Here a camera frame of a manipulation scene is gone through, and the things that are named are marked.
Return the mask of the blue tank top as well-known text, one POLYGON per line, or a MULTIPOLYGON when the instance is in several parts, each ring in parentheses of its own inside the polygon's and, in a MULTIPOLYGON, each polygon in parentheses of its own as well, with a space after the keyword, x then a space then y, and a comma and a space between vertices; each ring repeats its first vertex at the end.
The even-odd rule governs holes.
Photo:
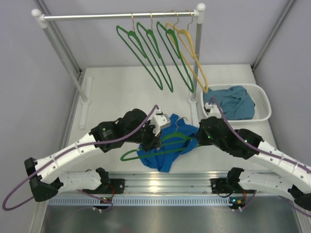
POLYGON ((143 165, 168 173, 173 162, 198 146, 195 138, 198 128, 186 124, 184 119, 176 114, 170 116, 171 125, 162 130, 161 147, 148 152, 140 149, 137 155, 143 165))

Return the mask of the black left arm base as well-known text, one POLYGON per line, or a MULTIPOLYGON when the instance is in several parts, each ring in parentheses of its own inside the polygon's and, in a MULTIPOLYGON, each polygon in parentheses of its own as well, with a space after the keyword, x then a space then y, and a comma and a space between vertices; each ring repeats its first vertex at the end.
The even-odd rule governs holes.
POLYGON ((110 183, 101 184, 97 188, 99 194, 123 194, 125 179, 110 179, 110 183))

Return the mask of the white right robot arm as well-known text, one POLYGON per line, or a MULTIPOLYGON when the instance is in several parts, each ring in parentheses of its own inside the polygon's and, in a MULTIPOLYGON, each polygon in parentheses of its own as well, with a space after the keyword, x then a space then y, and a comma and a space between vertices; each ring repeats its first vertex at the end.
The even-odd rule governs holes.
POLYGON ((223 119, 209 117, 199 122, 195 135, 201 146, 216 146, 229 155, 263 166, 273 175, 243 168, 229 170, 226 186, 231 192, 254 190, 281 196, 304 210, 311 209, 311 168, 294 160, 248 129, 232 129, 223 119))

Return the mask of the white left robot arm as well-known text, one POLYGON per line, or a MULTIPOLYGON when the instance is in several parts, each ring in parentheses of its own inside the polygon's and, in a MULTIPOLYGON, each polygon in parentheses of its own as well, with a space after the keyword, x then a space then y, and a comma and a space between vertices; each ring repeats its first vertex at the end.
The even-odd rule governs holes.
POLYGON ((69 168, 100 152, 121 148, 124 143, 139 144, 145 152, 159 148, 161 130, 169 124, 170 119, 161 110, 149 116, 140 109, 133 109, 115 121, 99 123, 82 138, 50 156, 25 160, 34 200, 46 201, 73 190, 104 194, 111 186, 105 169, 70 172, 69 168))

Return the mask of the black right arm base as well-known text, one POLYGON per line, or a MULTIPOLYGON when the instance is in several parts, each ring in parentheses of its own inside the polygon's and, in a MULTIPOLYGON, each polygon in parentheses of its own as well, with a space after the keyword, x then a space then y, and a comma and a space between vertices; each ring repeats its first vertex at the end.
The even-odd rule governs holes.
POLYGON ((243 189, 237 183, 229 183, 226 178, 214 178, 210 180, 212 194, 227 198, 232 194, 242 194, 243 189))

